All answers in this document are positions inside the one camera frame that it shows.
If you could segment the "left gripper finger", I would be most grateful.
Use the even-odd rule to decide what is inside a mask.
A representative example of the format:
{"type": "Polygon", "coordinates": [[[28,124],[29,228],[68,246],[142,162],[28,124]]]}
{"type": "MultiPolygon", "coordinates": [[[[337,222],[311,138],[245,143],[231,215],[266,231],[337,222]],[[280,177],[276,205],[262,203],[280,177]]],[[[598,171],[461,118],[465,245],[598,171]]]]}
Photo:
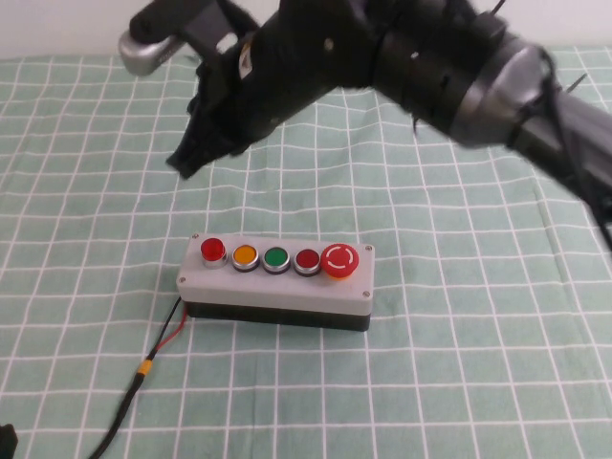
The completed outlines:
{"type": "Polygon", "coordinates": [[[0,459],[13,459],[18,446],[18,436],[13,424],[0,426],[0,459]]]}

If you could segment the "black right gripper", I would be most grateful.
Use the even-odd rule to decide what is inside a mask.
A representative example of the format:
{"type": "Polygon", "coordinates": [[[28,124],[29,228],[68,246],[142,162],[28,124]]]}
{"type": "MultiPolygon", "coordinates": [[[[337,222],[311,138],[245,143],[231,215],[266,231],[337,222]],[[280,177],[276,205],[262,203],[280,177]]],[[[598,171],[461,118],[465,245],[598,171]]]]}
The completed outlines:
{"type": "Polygon", "coordinates": [[[372,83],[393,1],[282,1],[263,25],[231,1],[243,37],[223,57],[229,94],[212,71],[199,71],[186,131],[166,163],[183,179],[257,140],[337,87],[372,83]]]}

